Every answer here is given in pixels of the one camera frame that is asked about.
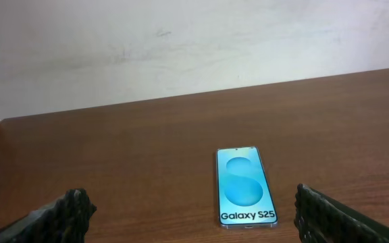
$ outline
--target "phone bezel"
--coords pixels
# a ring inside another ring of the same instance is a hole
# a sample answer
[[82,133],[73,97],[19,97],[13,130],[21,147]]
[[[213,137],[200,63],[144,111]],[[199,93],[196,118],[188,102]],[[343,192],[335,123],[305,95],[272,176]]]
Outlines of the phone bezel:
[[[265,178],[265,181],[267,182],[267,189],[269,191],[269,195],[271,196],[271,202],[272,202],[272,205],[273,205],[273,210],[274,212],[276,213],[276,220],[274,222],[271,222],[271,223],[233,223],[233,224],[225,224],[225,223],[222,223],[222,219],[220,218],[220,192],[219,192],[219,168],[218,168],[218,152],[220,150],[224,150],[224,149],[245,149],[245,148],[254,148],[257,150],[257,154],[259,156],[259,160],[261,162],[261,166],[262,166],[262,171],[263,171],[263,177]],[[267,178],[267,172],[265,171],[265,168],[263,166],[263,162],[262,162],[262,157],[261,157],[261,152],[259,151],[259,149],[256,147],[256,146],[244,146],[244,147],[235,147],[235,148],[219,148],[217,149],[217,151],[215,152],[215,176],[216,176],[216,180],[217,180],[217,204],[218,204],[218,209],[219,209],[219,215],[218,215],[218,219],[219,219],[219,224],[226,228],[226,229],[231,229],[231,228],[254,228],[254,227],[275,227],[277,226],[278,224],[278,214],[277,214],[277,211],[276,211],[276,206],[274,204],[274,199],[273,199],[273,195],[271,193],[271,190],[269,189],[269,183],[268,183],[268,178]]]

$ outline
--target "wooden table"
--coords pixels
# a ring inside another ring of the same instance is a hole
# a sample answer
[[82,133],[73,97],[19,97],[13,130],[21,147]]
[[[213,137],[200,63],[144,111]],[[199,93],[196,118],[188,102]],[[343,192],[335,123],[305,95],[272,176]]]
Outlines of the wooden table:
[[[215,151],[246,145],[261,151],[276,229],[217,223]],[[301,182],[389,226],[389,70],[19,117],[0,127],[0,227],[83,187],[98,207],[87,242],[298,242]]]

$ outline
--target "white wall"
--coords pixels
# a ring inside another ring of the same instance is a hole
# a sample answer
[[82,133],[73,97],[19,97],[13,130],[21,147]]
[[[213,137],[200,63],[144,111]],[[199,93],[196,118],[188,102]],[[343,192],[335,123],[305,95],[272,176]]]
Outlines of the white wall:
[[382,68],[389,0],[0,0],[1,119]]

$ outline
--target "blue screen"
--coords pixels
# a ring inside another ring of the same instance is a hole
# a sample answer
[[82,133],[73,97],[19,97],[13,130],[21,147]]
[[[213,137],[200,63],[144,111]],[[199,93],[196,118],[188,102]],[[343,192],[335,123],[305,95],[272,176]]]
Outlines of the blue screen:
[[276,210],[256,147],[217,151],[219,218],[224,225],[275,223]]

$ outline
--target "blue s-shaped graphic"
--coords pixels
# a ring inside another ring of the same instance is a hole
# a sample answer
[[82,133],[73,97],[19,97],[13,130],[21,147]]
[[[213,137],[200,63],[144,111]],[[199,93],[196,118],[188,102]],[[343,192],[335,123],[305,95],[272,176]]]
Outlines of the blue s-shaped graphic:
[[251,206],[259,202],[263,196],[262,186],[249,178],[251,162],[242,157],[235,157],[226,163],[229,180],[224,188],[226,198],[238,206]]

